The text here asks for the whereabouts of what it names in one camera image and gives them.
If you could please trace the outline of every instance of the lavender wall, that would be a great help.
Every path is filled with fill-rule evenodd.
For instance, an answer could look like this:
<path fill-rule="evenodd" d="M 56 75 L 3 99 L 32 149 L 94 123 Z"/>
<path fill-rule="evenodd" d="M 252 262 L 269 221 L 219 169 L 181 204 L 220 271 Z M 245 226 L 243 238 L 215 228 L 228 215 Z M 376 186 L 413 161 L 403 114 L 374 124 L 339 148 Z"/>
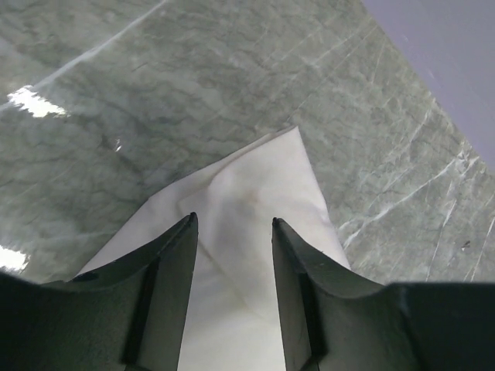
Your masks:
<path fill-rule="evenodd" d="M 495 169 L 495 1 L 363 3 Z"/>

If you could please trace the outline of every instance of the marble floor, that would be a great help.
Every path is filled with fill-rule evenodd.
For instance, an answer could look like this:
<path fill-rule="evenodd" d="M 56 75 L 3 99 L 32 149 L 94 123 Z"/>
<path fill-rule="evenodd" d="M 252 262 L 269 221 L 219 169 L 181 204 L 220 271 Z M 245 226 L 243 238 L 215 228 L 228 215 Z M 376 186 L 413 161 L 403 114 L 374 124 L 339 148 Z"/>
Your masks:
<path fill-rule="evenodd" d="M 495 177 L 359 0 L 0 4 L 4 269 L 69 278 L 150 195 L 294 124 L 356 272 L 492 279 Z"/>

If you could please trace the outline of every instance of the floor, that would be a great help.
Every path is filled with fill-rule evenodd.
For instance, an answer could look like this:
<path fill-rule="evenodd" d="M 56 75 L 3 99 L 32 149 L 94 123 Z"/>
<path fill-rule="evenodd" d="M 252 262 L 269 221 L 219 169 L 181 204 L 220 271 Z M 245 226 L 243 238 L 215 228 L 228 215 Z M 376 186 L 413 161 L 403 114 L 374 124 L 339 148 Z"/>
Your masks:
<path fill-rule="evenodd" d="M 143 202 L 300 126 L 353 269 L 487 281 L 495 177 L 359 0 L 0 5 L 0 257 L 74 275 Z"/>

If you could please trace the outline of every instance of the gray marble floor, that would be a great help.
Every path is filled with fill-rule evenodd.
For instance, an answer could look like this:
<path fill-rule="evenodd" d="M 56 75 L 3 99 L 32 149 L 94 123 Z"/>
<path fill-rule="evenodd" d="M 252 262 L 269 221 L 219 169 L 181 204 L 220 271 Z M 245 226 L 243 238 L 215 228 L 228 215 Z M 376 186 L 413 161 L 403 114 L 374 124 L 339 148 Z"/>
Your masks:
<path fill-rule="evenodd" d="M 359 0 L 3 2 L 4 269 L 70 277 L 150 195 L 292 124 L 355 271 L 494 277 L 495 177 Z"/>

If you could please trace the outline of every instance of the white cloth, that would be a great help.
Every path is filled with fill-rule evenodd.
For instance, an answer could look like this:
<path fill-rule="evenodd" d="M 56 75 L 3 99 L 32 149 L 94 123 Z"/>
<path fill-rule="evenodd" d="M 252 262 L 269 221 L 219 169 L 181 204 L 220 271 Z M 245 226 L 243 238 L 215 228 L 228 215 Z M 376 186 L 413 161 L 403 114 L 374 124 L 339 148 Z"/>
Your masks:
<path fill-rule="evenodd" d="M 298 128 L 269 134 L 152 196 L 81 273 L 196 212 L 199 246 L 180 371 L 285 371 L 271 221 L 285 219 L 345 267 Z"/>

